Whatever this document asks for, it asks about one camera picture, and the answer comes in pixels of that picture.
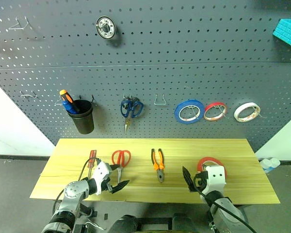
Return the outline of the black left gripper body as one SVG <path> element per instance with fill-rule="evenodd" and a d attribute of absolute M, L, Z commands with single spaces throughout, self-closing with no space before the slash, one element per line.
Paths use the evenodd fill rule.
<path fill-rule="evenodd" d="M 105 164 L 106 166 L 106 174 L 103 178 L 103 188 L 104 190 L 108 190 L 110 193 L 112 192 L 112 185 L 110 183 L 110 175 L 112 173 L 112 168 L 109 164 Z"/>

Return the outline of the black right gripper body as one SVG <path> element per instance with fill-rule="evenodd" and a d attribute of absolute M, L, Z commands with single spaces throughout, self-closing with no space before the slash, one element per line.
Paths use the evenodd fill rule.
<path fill-rule="evenodd" d="M 193 184 L 196 190 L 202 192 L 207 186 L 208 172 L 198 171 L 193 179 Z"/>

